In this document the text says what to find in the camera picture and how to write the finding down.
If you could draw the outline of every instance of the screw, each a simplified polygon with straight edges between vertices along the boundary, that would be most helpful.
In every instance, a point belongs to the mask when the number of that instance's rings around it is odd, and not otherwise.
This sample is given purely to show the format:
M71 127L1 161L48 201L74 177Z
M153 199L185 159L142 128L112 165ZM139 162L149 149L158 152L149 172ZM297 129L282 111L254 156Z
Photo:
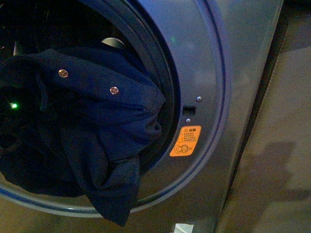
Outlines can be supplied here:
M198 96L198 97L196 98L196 101L197 101L197 102L201 102L201 101L202 101L202 97L201 97L201 96Z

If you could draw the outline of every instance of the dark blue garment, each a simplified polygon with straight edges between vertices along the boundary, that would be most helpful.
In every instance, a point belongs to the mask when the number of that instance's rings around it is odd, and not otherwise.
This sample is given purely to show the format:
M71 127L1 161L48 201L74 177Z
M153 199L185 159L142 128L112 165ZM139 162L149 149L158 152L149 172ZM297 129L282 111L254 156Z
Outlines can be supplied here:
M165 101L141 63L103 44L50 49L8 59L0 83L34 101L31 113L0 123L0 145L16 139L0 158L7 181L32 193L85 194L124 225L139 187L138 153L161 135L156 118Z

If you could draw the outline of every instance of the green indicator light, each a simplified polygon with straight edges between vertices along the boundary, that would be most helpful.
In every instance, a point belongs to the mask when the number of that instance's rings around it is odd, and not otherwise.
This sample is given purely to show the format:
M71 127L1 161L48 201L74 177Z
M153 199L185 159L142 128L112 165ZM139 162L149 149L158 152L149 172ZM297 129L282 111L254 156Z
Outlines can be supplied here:
M175 44L177 42L177 39L175 37L171 37L171 41Z
M18 104L17 103L10 103L12 109L17 109Z

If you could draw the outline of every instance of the metallic surface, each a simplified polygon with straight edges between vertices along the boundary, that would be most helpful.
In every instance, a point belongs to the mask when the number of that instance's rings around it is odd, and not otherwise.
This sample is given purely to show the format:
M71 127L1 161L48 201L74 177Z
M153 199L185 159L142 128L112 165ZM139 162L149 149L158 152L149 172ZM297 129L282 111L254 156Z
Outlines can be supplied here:
M121 49L121 50L125 48L124 43L117 38L112 38L112 37L106 38L102 41L102 43L107 44L107 45L112 46L112 47L115 47L115 48L118 48L118 49Z
M119 89L116 86L113 86L112 88L110 88L110 93L112 95L116 95L119 93Z
M58 75L61 77L61 78L67 78L68 77L68 71L66 71L65 69L60 69L58 71Z
M201 125L202 132L193 155L170 157L187 119L180 115L175 137L163 159L142 177L140 202L133 212L141 211L133 213L123 229L100 221L108 232L167 232L177 222L194 224L193 233L213 232L282 1L138 2L167 44L173 59L169 62L174 63L178 73L181 106L196 107L191 124ZM143 45L129 41L136 49ZM204 101L198 103L197 96ZM99 216L87 203L78 205L80 199L51 199L49 209L43 197L31 197L29 201L27 194L21 196L8 189L16 194L9 199L27 207L68 216Z

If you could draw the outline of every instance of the orange warning label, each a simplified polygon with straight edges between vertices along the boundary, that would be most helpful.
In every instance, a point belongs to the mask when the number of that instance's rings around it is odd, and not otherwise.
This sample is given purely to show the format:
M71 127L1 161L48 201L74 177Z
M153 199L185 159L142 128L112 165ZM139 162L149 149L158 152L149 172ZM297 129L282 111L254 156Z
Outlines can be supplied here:
M181 128L178 140L171 151L170 156L189 156L193 153L194 148L199 140L201 126L185 126Z

